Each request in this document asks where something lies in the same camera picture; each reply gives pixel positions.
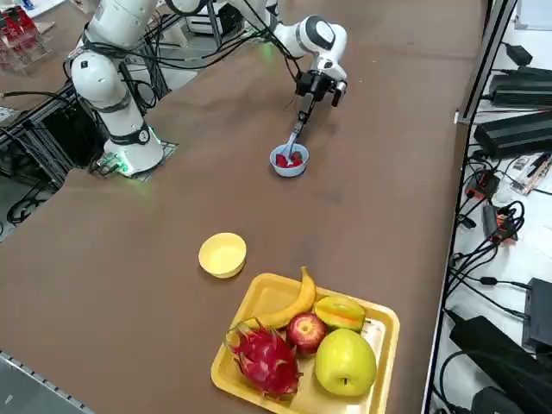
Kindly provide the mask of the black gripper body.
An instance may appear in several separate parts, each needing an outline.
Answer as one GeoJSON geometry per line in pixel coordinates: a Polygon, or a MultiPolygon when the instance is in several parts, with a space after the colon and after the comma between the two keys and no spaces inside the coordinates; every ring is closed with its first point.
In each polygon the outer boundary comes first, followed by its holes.
{"type": "Polygon", "coordinates": [[[324,73],[317,71],[300,72],[295,79],[295,94],[304,97],[307,93],[315,102],[321,102],[327,93],[333,93],[337,82],[324,73]]]}

